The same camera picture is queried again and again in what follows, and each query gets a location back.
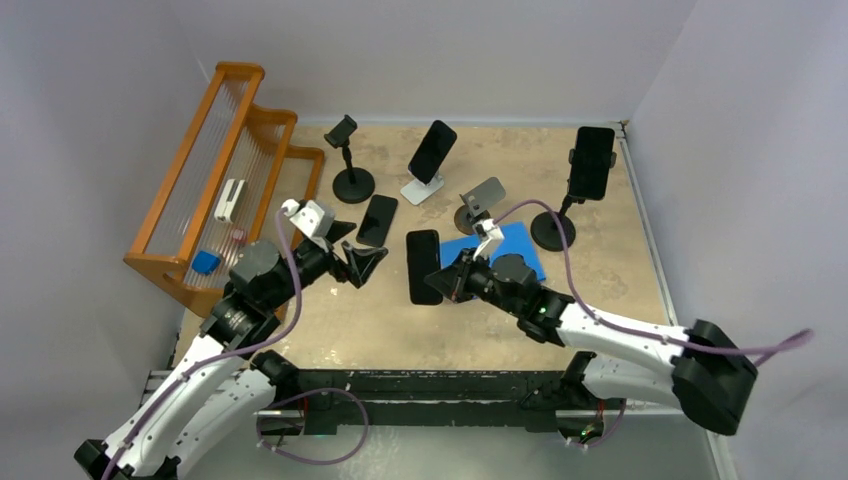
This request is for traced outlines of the black smartphone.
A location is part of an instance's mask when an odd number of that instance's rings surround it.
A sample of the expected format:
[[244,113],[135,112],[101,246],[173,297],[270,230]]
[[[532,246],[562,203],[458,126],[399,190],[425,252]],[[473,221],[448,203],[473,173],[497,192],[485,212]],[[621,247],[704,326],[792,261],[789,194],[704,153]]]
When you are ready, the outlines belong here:
[[356,234],[356,241],[369,247],[383,247],[398,204],[394,197],[373,195]]

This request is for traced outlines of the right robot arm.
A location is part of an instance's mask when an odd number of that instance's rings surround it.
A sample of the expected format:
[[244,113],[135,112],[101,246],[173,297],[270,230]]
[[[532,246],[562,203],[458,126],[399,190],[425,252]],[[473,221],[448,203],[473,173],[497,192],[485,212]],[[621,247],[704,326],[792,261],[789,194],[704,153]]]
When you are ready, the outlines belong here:
[[454,303],[479,299],[512,315],[534,341],[594,352],[561,381],[573,406],[596,398],[642,400],[678,408],[717,434],[739,429],[758,369],[711,322],[658,325],[582,306],[544,286],[518,254],[489,262],[464,252],[425,282]]

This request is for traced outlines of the black round-base phone stand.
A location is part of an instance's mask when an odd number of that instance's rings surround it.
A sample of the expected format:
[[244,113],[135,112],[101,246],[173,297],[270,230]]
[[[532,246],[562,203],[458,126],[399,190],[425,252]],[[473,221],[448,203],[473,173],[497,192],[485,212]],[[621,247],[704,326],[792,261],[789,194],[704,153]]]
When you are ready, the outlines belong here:
[[373,175],[364,168],[353,165],[350,137],[357,130],[356,121],[345,114],[339,123],[324,135],[324,140],[334,149],[340,149],[345,168],[332,182],[332,191],[336,198],[346,204],[358,204],[366,201],[375,191]]

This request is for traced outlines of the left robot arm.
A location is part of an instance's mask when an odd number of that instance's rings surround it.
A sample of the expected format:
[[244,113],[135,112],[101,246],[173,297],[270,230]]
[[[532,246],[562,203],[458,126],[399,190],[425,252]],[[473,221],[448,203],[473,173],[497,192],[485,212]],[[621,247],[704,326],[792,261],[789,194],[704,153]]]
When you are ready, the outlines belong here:
[[277,309],[325,274],[359,288],[388,254],[341,248],[337,255],[311,240],[285,252],[267,240],[245,247],[179,364],[126,423],[74,452],[87,476],[183,479],[239,423],[302,398],[297,368],[269,348],[284,336]]

